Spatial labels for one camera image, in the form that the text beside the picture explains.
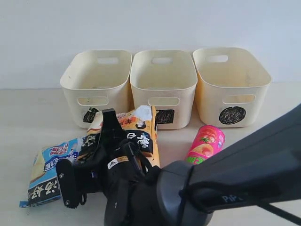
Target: tabletop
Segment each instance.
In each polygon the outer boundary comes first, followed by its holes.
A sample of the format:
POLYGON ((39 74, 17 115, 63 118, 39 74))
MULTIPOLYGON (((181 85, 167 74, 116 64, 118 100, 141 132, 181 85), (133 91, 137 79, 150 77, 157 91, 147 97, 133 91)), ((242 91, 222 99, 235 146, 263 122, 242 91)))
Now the tabletop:
MULTIPOLYGON (((259 116, 245 128, 222 129, 228 147, 301 103, 301 83, 272 83, 259 116)), ((197 130, 203 123, 196 107, 189 125, 179 130, 159 130, 158 148, 161 166, 183 160, 197 130)), ((64 207, 62 200, 33 208, 19 208, 27 199, 32 162, 42 147, 84 136, 85 129, 72 121, 60 89, 0 90, 0 222, 1 225, 102 226, 106 199, 89 194, 87 203, 76 210, 64 207)), ((301 201, 275 204, 301 216, 301 201)), ((294 225, 258 207, 220 210, 209 226, 294 225)))

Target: pringles can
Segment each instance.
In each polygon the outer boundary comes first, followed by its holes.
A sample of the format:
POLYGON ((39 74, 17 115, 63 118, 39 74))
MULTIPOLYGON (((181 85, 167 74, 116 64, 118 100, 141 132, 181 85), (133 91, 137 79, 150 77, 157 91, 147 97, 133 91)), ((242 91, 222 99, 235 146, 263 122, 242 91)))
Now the pringles can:
POLYGON ((186 161, 200 164, 219 153, 225 143, 224 133, 215 126, 206 125, 199 128, 192 146, 186 155, 186 161))

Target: cream storage bin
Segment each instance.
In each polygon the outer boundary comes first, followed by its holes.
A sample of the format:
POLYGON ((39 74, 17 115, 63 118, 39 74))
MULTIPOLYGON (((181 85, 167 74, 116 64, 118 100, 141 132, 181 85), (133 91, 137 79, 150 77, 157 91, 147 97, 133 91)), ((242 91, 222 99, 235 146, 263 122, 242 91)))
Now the cream storage bin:
POLYGON ((123 50, 91 50, 75 56, 60 83, 75 123, 88 128, 95 113, 128 112, 132 55, 123 50))
POLYGON ((154 105, 158 129, 180 129, 190 121, 198 78, 189 53, 147 50, 133 59, 130 83, 135 108, 154 105))
POLYGON ((199 49, 195 100, 201 120, 217 127, 244 127, 259 113, 271 77, 241 48, 199 49))

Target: black cable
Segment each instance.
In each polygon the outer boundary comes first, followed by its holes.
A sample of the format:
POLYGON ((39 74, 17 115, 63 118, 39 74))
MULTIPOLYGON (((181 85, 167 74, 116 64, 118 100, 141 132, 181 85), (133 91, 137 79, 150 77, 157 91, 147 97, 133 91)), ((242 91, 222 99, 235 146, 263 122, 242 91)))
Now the black cable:
POLYGON ((249 202, 252 205, 259 206, 266 211, 269 211, 281 218, 284 218, 292 223, 295 223, 295 224, 301 226, 301 218, 300 217, 297 217, 294 214, 291 214, 285 210, 282 210, 276 206, 273 206, 267 202, 264 202, 256 197, 253 197, 246 193, 243 193, 243 192, 239 191, 240 189, 238 189, 237 186, 228 186, 228 185, 224 185, 224 184, 217 183, 217 182, 198 182, 198 183, 189 185, 186 188, 185 193, 186 193, 187 199, 190 202, 195 202, 192 196, 196 190, 199 190, 202 188, 209 188, 209 189, 220 191, 220 192, 223 192, 226 194, 234 194, 237 197, 244 199, 246 202, 249 202))

